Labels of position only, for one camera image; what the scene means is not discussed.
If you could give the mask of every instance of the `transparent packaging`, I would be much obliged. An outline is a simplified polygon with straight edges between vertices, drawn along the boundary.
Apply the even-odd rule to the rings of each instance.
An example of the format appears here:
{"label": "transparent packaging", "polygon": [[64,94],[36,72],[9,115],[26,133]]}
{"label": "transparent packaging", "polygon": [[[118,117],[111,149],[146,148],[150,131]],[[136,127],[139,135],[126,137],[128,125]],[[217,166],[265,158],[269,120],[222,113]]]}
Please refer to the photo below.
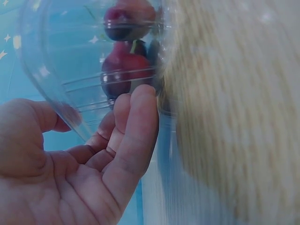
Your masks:
{"label": "transparent packaging", "polygon": [[28,77],[83,140],[115,99],[159,90],[159,0],[28,0],[14,47]]}

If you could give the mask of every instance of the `red cherry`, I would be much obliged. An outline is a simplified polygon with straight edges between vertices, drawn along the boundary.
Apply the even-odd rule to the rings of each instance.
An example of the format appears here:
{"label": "red cherry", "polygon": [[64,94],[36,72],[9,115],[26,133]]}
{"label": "red cherry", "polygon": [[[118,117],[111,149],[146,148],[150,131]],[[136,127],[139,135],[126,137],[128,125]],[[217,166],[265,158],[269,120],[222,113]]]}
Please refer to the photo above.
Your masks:
{"label": "red cherry", "polygon": [[133,32],[133,20],[130,14],[118,7],[109,8],[104,15],[105,32],[114,41],[130,39]]}
{"label": "red cherry", "polygon": [[145,78],[143,83],[151,83],[152,81],[154,69],[142,55],[126,54],[123,60],[123,68],[129,72],[130,79]]}
{"label": "red cherry", "polygon": [[109,99],[116,99],[119,95],[130,91],[129,73],[122,67],[123,54],[112,52],[102,64],[102,89]]}

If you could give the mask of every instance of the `blue background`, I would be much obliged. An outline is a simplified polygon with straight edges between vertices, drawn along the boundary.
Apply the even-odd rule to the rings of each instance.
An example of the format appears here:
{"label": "blue background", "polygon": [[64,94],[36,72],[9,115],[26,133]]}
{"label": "blue background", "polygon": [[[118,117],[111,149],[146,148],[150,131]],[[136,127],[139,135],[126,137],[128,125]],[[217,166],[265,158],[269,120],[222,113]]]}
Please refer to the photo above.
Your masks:
{"label": "blue background", "polygon": [[[13,47],[18,12],[23,2],[24,0],[1,0],[0,2],[0,104],[13,98],[44,100],[24,74]],[[45,133],[44,137],[46,151],[65,150],[83,144],[81,138],[73,131],[63,134],[51,131]],[[119,224],[143,224],[141,184]]]}

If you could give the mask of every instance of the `star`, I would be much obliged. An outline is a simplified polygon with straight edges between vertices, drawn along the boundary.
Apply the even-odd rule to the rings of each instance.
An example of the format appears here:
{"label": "star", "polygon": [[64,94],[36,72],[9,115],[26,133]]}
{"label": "star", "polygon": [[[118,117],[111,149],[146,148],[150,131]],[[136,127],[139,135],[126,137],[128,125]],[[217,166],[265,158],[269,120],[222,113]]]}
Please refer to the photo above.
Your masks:
{"label": "star", "polygon": [[7,55],[7,53],[4,52],[4,50],[3,50],[3,51],[0,53],[0,60],[1,60],[5,55]]}
{"label": "star", "polygon": [[96,43],[97,41],[98,41],[99,39],[96,37],[96,36],[94,36],[94,38],[92,39],[92,40],[89,40],[89,42],[91,42],[91,43]]}
{"label": "star", "polygon": [[6,42],[11,38],[11,36],[9,36],[9,34],[7,34],[6,38],[4,38],[4,40],[6,40]]}
{"label": "star", "polygon": [[6,4],[8,4],[8,0],[5,0],[5,1],[3,2],[3,5],[4,5],[4,6],[6,6]]}

